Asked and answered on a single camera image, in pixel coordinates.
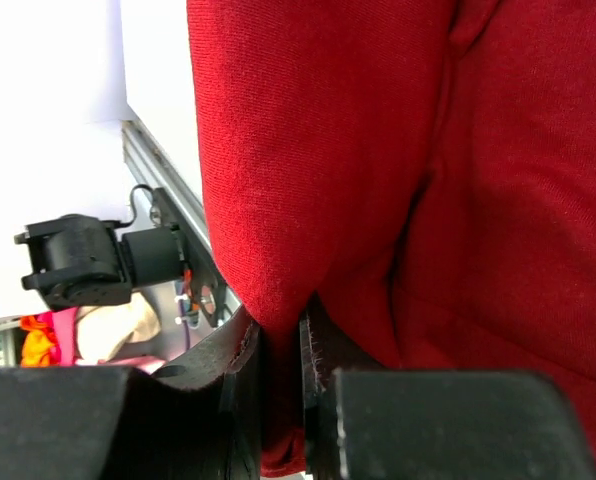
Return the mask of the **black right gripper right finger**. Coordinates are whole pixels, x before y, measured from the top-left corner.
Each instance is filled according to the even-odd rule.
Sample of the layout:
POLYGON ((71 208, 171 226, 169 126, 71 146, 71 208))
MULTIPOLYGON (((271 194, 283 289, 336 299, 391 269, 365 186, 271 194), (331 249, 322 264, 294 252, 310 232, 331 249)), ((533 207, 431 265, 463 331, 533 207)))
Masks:
POLYGON ((316 479, 596 479, 569 401, 521 370, 389 370, 312 299, 299 324, 316 479))

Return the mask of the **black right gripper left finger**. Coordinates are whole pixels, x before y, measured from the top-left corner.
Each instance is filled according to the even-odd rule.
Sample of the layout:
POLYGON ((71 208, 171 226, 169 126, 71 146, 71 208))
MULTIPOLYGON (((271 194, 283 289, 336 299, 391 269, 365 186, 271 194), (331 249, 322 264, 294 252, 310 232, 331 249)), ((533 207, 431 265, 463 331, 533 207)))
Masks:
POLYGON ((260 330, 244 310, 153 373, 0 368, 0 479, 256 479, 260 330))

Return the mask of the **red t shirt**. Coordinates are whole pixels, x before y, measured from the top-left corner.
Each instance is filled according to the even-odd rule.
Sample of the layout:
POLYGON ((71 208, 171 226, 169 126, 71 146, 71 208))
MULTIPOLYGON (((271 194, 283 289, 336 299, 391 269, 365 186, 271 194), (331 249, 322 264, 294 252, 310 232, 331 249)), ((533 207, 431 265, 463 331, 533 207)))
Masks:
POLYGON ((596 1, 191 1, 216 264, 267 346, 262 472, 305 466, 312 296, 391 368, 526 368, 596 456, 596 1))

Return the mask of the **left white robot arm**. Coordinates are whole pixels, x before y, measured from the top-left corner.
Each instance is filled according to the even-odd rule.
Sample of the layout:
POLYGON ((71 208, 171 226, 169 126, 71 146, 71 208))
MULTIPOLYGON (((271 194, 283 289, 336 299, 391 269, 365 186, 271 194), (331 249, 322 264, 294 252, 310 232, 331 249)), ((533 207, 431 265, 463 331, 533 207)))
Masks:
POLYGON ((59 312, 127 304, 136 290, 183 277, 178 230, 157 227, 118 236, 117 226, 79 214, 26 226, 14 236, 15 244, 27 247, 32 265, 22 287, 59 312))

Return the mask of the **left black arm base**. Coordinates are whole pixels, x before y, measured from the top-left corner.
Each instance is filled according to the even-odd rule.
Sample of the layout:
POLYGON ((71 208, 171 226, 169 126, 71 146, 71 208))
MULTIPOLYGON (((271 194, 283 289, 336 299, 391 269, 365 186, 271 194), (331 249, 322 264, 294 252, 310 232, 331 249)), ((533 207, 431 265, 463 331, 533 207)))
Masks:
POLYGON ((211 327, 223 322, 226 282, 214 262, 209 235, 196 200, 163 187, 154 190, 150 218, 158 227, 168 227, 179 240, 184 260, 184 292, 211 327))

